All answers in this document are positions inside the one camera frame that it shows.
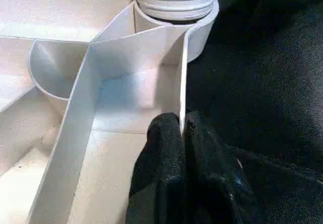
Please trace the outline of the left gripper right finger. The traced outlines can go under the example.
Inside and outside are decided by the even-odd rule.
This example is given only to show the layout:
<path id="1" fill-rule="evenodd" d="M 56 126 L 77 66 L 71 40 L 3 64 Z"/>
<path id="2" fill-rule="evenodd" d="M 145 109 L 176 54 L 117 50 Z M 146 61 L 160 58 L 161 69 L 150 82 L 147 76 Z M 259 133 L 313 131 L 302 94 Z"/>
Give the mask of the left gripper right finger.
<path id="1" fill-rule="evenodd" d="M 189 223 L 260 223 L 243 167 L 198 111 L 186 115 L 185 154 Z"/>

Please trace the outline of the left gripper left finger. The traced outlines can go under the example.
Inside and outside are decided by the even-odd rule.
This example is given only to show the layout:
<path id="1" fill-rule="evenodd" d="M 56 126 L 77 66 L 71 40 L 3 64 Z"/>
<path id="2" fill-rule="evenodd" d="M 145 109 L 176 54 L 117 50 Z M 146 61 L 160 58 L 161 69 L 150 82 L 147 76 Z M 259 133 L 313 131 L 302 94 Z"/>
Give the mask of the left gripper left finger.
<path id="1" fill-rule="evenodd" d="M 186 175 L 178 117 L 155 117 L 132 174 L 126 223 L 184 223 Z"/>

